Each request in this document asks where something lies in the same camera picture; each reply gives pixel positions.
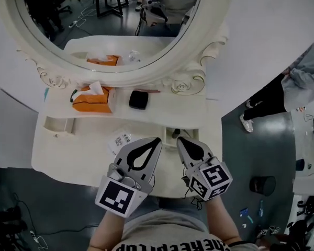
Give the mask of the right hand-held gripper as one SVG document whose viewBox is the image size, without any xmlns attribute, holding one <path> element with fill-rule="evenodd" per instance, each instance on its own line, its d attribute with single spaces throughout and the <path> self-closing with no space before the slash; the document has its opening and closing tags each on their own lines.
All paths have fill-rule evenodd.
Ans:
<svg viewBox="0 0 314 251">
<path fill-rule="evenodd" d="M 211 200 L 228 190 L 233 178 L 225 163 L 212 156 L 212 151 L 205 143 L 180 136 L 177 139 L 177 149 L 187 169 L 185 176 L 189 182 L 186 186 L 190 191 L 202 200 Z"/>
</svg>

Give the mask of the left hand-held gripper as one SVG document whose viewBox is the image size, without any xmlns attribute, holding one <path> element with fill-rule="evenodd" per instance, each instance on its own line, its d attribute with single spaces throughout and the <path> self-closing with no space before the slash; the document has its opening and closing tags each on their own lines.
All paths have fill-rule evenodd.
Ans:
<svg viewBox="0 0 314 251">
<path fill-rule="evenodd" d="M 144 138 L 121 148 L 102 176 L 95 204 L 115 215 L 129 217 L 152 192 L 153 177 L 160 153 L 160 138 Z"/>
</svg>

